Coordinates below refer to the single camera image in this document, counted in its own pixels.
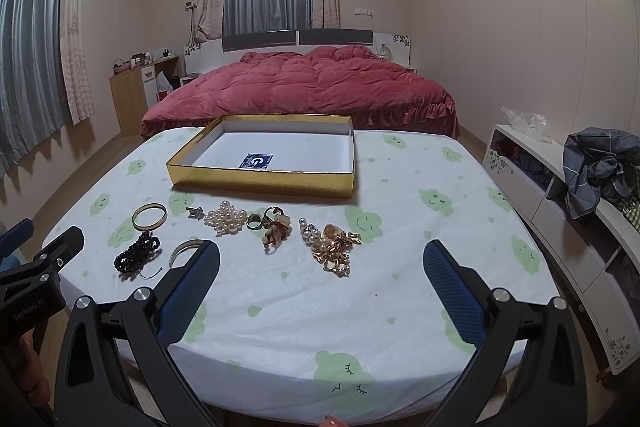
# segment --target red duvet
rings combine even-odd
[[[224,114],[281,112],[350,116],[359,129],[460,134],[456,105],[441,85],[356,45],[306,55],[244,54],[156,104],[142,121],[142,135],[204,126]]]

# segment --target open box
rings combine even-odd
[[[222,116],[166,163],[174,185],[350,198],[353,123],[348,116]]]

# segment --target bangle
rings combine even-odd
[[[189,250],[190,248],[199,248],[204,245],[204,239],[190,239],[181,243],[176,247],[176,249],[171,253],[171,257],[169,258],[169,270],[174,266],[175,258],[178,257],[183,251]]]
[[[160,210],[162,210],[164,212],[164,215],[158,220],[156,221],[154,224],[152,225],[148,225],[148,227],[143,227],[142,225],[137,225],[136,224],[136,218],[145,210],[149,210],[150,208],[158,208]],[[166,221],[166,207],[164,206],[164,204],[160,204],[160,203],[149,203],[149,204],[143,204],[138,210],[136,210],[133,213],[133,216],[131,216],[131,221],[133,223],[133,228],[140,231],[140,232],[151,232],[152,230],[155,229],[159,229],[162,224]]]

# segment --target metal bolt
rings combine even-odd
[[[554,298],[554,306],[559,310],[565,310],[566,309],[566,301],[562,297],[555,297]]]
[[[504,288],[496,288],[494,290],[494,299],[498,302],[507,302],[511,298],[511,294]]]
[[[85,295],[76,301],[76,306],[78,308],[86,308],[89,305],[89,302],[91,302],[91,300]]]
[[[133,298],[136,301],[146,301],[151,295],[151,290],[149,288],[138,288],[133,292]]]

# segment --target wooden desk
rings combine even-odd
[[[109,79],[113,105],[124,135],[140,134],[146,112],[158,103],[156,76],[163,71],[167,80],[170,79],[177,65],[178,57],[161,58],[149,66],[124,71]]]

